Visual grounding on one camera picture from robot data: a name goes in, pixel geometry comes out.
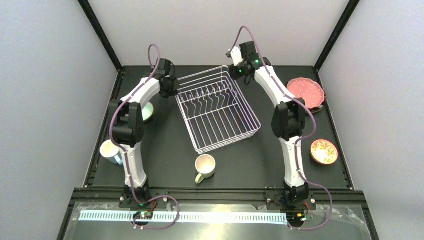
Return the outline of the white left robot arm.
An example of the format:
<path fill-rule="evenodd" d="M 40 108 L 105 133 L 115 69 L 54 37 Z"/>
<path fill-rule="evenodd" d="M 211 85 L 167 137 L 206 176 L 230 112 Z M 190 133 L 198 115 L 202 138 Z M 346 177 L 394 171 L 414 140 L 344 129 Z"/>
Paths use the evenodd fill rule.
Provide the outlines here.
<path fill-rule="evenodd" d="M 133 90 L 108 105 L 112 114 L 109 117 L 109 138 L 123 157 L 126 192 L 139 204 L 151 198 L 141 155 L 145 134 L 142 110 L 155 95 L 168 98 L 174 96 L 178 88 L 174 64 L 160 58 L 150 74 L 143 77 Z"/>

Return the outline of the pink polka dot plate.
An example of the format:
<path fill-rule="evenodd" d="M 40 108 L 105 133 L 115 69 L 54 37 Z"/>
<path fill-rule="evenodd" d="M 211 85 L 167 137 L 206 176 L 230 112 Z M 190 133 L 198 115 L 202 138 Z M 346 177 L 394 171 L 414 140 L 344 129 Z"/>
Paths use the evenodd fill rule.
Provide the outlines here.
<path fill-rule="evenodd" d="M 323 88 L 310 78 L 299 77 L 288 82 L 286 88 L 297 99 L 302 98 L 308 109 L 319 108 L 326 99 Z"/>

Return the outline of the white wire dish rack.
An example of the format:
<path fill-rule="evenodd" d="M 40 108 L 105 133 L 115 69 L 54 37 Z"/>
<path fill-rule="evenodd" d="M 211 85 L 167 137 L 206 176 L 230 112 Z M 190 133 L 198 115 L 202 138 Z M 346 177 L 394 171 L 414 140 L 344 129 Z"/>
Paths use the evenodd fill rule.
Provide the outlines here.
<path fill-rule="evenodd" d="M 175 96 L 194 150 L 202 155 L 254 136 L 261 123 L 228 66 L 179 78 Z"/>

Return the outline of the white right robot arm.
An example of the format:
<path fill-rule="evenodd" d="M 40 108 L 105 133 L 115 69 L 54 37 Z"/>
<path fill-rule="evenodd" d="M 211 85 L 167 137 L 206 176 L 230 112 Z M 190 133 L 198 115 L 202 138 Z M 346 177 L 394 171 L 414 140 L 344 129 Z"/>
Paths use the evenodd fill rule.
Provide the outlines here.
<path fill-rule="evenodd" d="M 253 41 L 233 46 L 226 55 L 233 62 L 229 66 L 230 76 L 233 79 L 253 77 L 274 104 L 271 129 L 280 141 L 285 169 L 282 195 L 288 203 L 306 200 L 309 184 L 304 173 L 300 140 L 306 121 L 306 111 L 301 106 L 304 100 L 288 91 L 270 62 L 260 58 Z"/>

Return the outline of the dark striped plate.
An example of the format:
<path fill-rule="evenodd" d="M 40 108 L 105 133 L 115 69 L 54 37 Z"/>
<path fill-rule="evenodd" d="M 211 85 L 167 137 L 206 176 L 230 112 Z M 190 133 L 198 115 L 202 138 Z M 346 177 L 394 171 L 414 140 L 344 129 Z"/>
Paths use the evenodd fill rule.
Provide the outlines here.
<path fill-rule="evenodd" d="M 316 114 L 322 111 L 325 108 L 326 104 L 327 104 L 327 96 L 325 95 L 323 98 L 323 102 L 318 107 L 310 108 L 309 110 L 311 111 L 312 114 Z"/>

